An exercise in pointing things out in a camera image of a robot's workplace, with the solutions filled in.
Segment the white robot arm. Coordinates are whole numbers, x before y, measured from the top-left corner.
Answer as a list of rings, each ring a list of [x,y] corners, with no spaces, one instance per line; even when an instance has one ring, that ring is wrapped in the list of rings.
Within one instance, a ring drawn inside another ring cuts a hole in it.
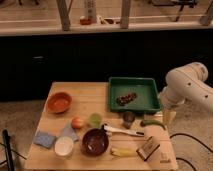
[[[163,123],[168,126],[176,116],[175,108],[190,100],[213,114],[213,88],[205,84],[207,67],[193,62],[170,70],[165,77],[166,86],[159,94]]]

